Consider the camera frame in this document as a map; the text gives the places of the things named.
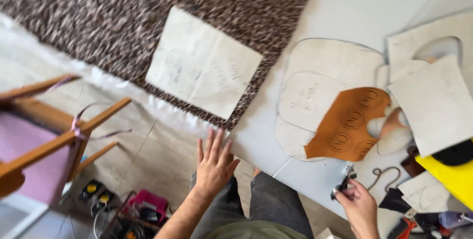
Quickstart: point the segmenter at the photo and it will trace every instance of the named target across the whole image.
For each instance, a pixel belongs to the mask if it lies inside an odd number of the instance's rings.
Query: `white work surface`
[[[405,31],[427,21],[471,7],[471,0],[310,0],[299,27],[280,61],[271,69],[256,98],[251,102],[230,138],[235,155],[250,162],[279,181],[308,196],[324,207],[345,217],[343,208],[330,200],[332,189],[343,179],[345,161],[325,159],[305,162],[289,157],[275,136],[277,101],[291,49],[306,38],[328,38],[349,41],[386,52],[385,37]],[[396,166],[400,180],[409,176],[400,162],[406,157],[399,151],[381,157],[369,152],[363,162],[355,164],[358,181],[369,186],[375,180],[374,168]],[[378,204],[385,196],[384,188],[395,177],[391,170],[371,190]],[[378,210],[381,238],[397,224],[400,213]]]

